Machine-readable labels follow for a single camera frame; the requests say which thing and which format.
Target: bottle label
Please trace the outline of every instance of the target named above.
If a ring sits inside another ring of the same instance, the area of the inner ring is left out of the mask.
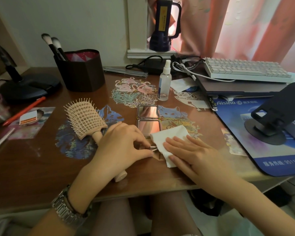
[[[162,79],[159,78],[159,83],[158,83],[158,93],[157,93],[157,97],[159,98],[161,95],[161,85],[162,85]]]

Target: wooden paddle brush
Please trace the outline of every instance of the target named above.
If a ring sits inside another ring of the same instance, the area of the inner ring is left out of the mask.
[[[92,102],[90,102],[90,99],[79,99],[79,101],[73,101],[64,107],[69,116],[68,119],[70,120],[71,126],[78,135],[78,138],[82,140],[86,135],[90,135],[99,146],[103,137],[101,129],[107,128],[107,125],[94,108],[94,105],[92,105]],[[121,181],[126,176],[127,172],[124,170],[114,177],[115,182]]]

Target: silver metal watch band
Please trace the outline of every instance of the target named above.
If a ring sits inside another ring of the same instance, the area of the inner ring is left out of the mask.
[[[88,218],[91,210],[91,204],[85,214],[74,213],[67,206],[65,201],[66,193],[70,186],[67,186],[52,202],[52,207],[56,210],[61,220],[70,227],[78,228]]]

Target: black pen holder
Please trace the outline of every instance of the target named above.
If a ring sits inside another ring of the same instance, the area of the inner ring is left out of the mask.
[[[65,52],[69,61],[54,56],[66,88],[73,92],[93,92],[105,83],[101,57],[97,50]]]

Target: person's left hand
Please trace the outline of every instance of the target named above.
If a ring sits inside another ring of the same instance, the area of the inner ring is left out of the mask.
[[[134,142],[146,149],[135,149]],[[89,164],[100,167],[111,180],[137,160],[152,156],[153,152],[148,150],[150,146],[136,126],[119,122],[108,128]]]

